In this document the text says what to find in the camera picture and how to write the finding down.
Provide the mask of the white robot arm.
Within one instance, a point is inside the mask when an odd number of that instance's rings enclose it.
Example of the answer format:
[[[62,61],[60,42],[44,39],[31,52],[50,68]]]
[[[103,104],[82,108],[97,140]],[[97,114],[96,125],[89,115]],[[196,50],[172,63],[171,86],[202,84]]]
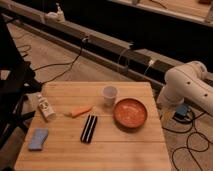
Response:
[[[157,98],[162,106],[178,106],[187,98],[213,115],[213,87],[204,82],[207,68],[200,61],[191,61],[169,69],[165,85]]]

